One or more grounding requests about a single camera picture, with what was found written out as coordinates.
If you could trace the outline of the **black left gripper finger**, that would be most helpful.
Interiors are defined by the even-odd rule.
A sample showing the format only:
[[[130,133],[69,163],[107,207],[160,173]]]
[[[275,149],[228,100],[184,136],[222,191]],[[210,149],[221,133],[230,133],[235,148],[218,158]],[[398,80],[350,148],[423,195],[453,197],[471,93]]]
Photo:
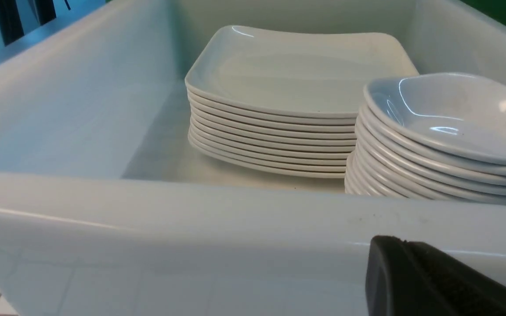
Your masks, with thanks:
[[[425,242],[371,239],[370,316],[506,316],[506,286]]]

